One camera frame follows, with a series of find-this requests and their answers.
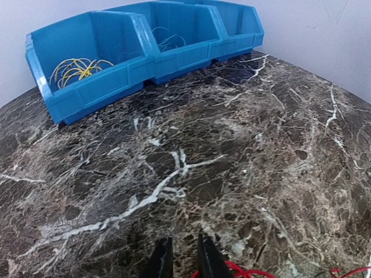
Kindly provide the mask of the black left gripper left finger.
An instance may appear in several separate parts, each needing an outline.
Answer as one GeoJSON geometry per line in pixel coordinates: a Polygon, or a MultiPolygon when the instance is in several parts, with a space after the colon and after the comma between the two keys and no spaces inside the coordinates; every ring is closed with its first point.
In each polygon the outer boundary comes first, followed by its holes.
{"type": "Polygon", "coordinates": [[[173,277],[173,244],[171,237],[164,237],[158,241],[140,277],[173,277]]]}

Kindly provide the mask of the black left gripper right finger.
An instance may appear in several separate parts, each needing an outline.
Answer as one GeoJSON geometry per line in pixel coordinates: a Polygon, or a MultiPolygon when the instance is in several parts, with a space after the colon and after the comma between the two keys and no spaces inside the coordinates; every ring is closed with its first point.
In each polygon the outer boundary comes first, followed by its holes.
{"type": "Polygon", "coordinates": [[[197,268],[201,278],[233,278],[212,238],[203,233],[198,235],[197,268]]]}

